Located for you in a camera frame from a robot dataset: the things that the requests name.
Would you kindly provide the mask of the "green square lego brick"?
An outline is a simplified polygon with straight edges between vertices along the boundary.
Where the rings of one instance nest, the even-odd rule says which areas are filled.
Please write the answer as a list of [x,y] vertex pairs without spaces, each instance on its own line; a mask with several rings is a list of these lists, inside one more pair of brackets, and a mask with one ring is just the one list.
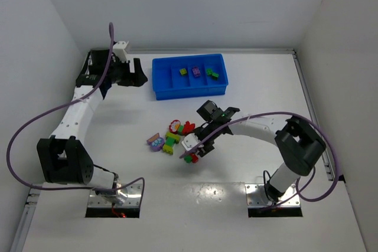
[[212,78],[213,80],[218,80],[218,79],[219,79],[219,74],[218,74],[218,73],[215,73],[215,72],[212,72],[212,74],[211,74],[211,78]]

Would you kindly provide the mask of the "purple butterfly lego brick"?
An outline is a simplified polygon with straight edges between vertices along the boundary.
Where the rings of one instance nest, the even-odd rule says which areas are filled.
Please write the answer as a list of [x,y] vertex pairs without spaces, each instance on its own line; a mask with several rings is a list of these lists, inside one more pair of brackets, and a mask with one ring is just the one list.
[[198,78],[201,76],[200,69],[197,66],[194,66],[191,70],[195,78]]

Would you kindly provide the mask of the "green curved lego brick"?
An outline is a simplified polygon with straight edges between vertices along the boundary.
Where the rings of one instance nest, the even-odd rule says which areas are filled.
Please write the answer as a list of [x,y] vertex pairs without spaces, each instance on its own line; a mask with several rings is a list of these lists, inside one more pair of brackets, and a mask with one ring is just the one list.
[[213,70],[212,70],[211,68],[207,68],[207,69],[206,69],[206,74],[207,74],[208,76],[212,76],[212,75],[213,75]]

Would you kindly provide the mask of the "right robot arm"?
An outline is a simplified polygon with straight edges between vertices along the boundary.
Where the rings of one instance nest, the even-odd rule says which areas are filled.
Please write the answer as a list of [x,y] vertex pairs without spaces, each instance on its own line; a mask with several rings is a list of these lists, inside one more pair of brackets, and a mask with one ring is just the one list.
[[309,175],[326,150],[326,144],[307,120],[293,114],[289,119],[279,120],[271,114],[256,116],[239,112],[236,107],[222,110],[213,101],[206,101],[197,110],[206,125],[188,135],[184,142],[186,149],[199,157],[206,156],[220,135],[246,136],[276,146],[283,163],[264,183],[263,190],[270,202],[277,203],[293,182]]

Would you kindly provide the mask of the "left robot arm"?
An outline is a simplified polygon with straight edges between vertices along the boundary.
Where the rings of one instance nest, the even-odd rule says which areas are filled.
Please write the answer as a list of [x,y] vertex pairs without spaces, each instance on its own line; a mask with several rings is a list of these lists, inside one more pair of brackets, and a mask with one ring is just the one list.
[[88,52],[76,78],[73,103],[51,136],[37,143],[46,182],[83,185],[101,191],[115,187],[117,174],[97,166],[83,142],[95,110],[113,84],[140,87],[148,81],[140,59],[128,60],[126,46],[126,42],[120,41],[112,50]]

